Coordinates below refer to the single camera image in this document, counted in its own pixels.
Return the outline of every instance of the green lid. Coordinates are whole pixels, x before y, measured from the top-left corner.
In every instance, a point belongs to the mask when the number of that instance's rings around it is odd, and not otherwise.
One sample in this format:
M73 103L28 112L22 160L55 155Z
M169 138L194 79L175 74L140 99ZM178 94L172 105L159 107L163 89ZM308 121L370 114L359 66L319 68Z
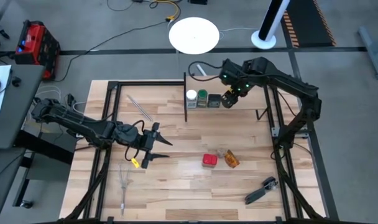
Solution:
M207 97L207 91L206 90L199 90L198 96L202 97L202 98L206 98Z

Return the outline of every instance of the gray floor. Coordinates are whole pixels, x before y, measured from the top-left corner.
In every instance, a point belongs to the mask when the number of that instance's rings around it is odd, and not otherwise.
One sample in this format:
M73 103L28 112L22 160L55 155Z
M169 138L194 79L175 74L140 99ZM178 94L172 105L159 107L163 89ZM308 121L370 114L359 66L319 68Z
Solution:
M127 1L123 0L110 1L114 7L127 5ZM378 35L378 0L318 2L340 47L363 46L356 33L361 25L366 25L374 37ZM218 0L210 1L206 7L183 1L180 5L182 18L205 17L220 29L256 28L264 17L268 1ZM63 50L86 50L112 35L161 21L171 10L170 6L149 9L147 4L136 4L128 11L113 12L106 7L106 0L16 0L10 3L1 21L11 36L10 41L3 42L1 49L14 50L24 19L43 21L60 41ZM227 32L218 47L250 47L251 33L251 30ZM285 47L281 27L276 36L277 46ZM156 48L171 48L165 26L135 31L99 49ZM88 55L73 61L64 82L53 84L59 86L64 95L72 93L78 101L85 101L92 80L180 78L193 60L218 65L228 57L241 63L259 56L267 57L282 71L292 73L286 53L181 54L179 58L175 54ZM323 107L316 128L340 219L378 223L378 81L374 78L375 71L367 54L297 53L296 56L302 78L320 87ZM60 57L57 78L65 74L72 57ZM218 72L206 71L209 74ZM12 193L17 184L15 181ZM65 186L65 180L33 182L25 199L35 200L37 206L31 210L12 208L12 198L9 197L0 223L55 220Z

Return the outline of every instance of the wooden tabletop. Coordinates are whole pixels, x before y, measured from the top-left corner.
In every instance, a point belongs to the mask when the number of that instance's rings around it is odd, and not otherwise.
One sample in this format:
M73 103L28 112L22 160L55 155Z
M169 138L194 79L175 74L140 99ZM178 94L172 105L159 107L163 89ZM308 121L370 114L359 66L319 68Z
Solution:
M108 80L92 81L85 115L101 118L107 84ZM205 89L209 94L223 94L228 88L218 79L210 82L188 79L187 89ZM284 91L281 93L297 112L297 99ZM266 107L262 88L254 87L247 97L240 98L229 110L188 110L186 123L183 86L124 86L118 120L132 124L143 119L145 128L150 129L152 123L141 115L127 95L131 95L155 122L160 123L160 132L173 146L156 142L152 152L166 154L170 158L155 159L145 170L135 169L125 161L125 147L113 145L102 220L108 216L114 216L114 220L153 221L260 221L284 217L279 189L268 192L250 205L244 204L244 197L259 189L263 180L270 176L277 178L275 161L270 158L272 141L267 116L256 120L255 109L263 110ZM283 99L280 101L285 122L288 123L293 115ZM306 139L296 139L295 142L309 150ZM77 147L85 145L85 141L80 141ZM240 165L232 169L223 159L219 159L215 168L204 168L201 165L203 154L215 154L218 149L230 149L240 160ZM324 215L310 153L298 146L294 146L291 152L298 188L313 208ZM94 149L75 153L61 217L67 216L87 191L94 153ZM135 150L130 149L128 157L134 153ZM137 159L141 162L142 158L143 153L140 152ZM124 216L121 216L120 210L122 190L119 164L122 164L123 171L131 166ZM288 196L294 216L289 190ZM92 206L91 216L94 214L95 206Z

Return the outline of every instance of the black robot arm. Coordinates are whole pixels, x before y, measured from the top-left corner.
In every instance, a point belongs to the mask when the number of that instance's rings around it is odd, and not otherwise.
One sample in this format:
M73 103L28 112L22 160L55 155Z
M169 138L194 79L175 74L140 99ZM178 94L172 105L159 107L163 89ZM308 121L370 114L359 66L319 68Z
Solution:
M320 117L321 100L318 98L318 88L287 75L264 57L247 60L242 66L226 59L219 74L224 85L231 88L222 96L222 105L232 107L239 97L245 97L254 86L275 86L294 96L302 103L300 112L290 124L280 127L279 135L274 144L280 147L293 147L295 134L309 121Z
M68 110L57 100L37 100L32 111L32 117L39 123L58 123L72 132L84 136L88 143L99 149L110 147L114 141L123 146L138 149L145 152L141 167L146 169L149 161L165 155L152 154L154 141L159 141L172 146L157 130L159 123L154 123L152 130L143 130L139 134L138 129L130 124L120 121L108 121L106 119L94 120L80 113Z

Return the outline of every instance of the red box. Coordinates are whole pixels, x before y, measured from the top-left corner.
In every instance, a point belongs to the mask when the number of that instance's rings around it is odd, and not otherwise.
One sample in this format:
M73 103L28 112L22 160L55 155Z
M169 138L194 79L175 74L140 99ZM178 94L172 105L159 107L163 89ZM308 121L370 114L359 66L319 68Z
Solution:
M204 167L214 168L217 161L218 161L218 157L216 155L211 155L211 154L204 154L203 155L203 166Z

